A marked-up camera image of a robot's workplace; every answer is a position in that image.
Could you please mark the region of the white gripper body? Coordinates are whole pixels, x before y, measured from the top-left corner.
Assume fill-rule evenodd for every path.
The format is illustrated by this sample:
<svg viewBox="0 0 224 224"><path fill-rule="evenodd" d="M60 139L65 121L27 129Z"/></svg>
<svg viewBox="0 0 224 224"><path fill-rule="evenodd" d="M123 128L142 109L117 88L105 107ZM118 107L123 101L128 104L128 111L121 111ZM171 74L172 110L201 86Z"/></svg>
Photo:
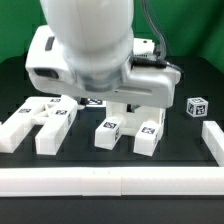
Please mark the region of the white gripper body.
<svg viewBox="0 0 224 224"><path fill-rule="evenodd" d="M78 31L37 29L25 64L41 92L169 108L181 72L133 55L133 34L90 38Z"/></svg>

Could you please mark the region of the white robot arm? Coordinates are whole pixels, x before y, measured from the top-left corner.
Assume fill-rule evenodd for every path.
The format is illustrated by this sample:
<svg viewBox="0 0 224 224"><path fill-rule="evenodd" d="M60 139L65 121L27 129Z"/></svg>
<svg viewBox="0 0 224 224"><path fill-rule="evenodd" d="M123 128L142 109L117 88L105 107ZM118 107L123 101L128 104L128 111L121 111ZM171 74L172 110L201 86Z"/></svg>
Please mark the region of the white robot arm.
<svg viewBox="0 0 224 224"><path fill-rule="evenodd" d="M42 92L158 108L173 105L181 72L134 55L133 0L39 0L47 24L26 70Z"/></svg>

